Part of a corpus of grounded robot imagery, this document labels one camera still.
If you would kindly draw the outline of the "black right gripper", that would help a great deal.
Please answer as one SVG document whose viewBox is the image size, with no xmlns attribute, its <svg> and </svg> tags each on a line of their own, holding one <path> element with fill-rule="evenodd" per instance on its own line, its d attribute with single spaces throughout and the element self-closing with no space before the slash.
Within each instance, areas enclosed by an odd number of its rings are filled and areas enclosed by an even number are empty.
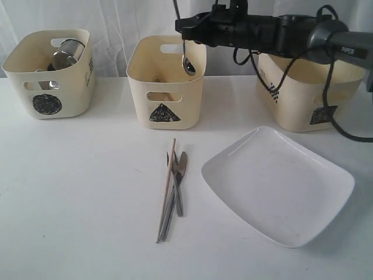
<svg viewBox="0 0 373 280">
<path fill-rule="evenodd" d="M 183 40 L 210 47 L 286 54 L 284 17 L 249 15 L 246 2 L 234 2 L 229 7 L 215 3 L 206 14 L 176 19 L 175 31 L 181 32 Z"/>
</svg>

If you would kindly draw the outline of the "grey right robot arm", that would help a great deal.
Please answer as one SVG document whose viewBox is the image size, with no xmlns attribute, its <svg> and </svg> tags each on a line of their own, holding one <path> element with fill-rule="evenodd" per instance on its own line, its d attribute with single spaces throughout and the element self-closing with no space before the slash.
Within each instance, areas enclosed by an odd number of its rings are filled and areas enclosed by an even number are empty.
<svg viewBox="0 0 373 280">
<path fill-rule="evenodd" d="M 332 60 L 372 69 L 372 34 L 350 31 L 330 5 L 315 16 L 250 15 L 247 1 L 214 4 L 211 11 L 175 21 L 184 40 L 232 47 L 318 64 Z"/>
</svg>

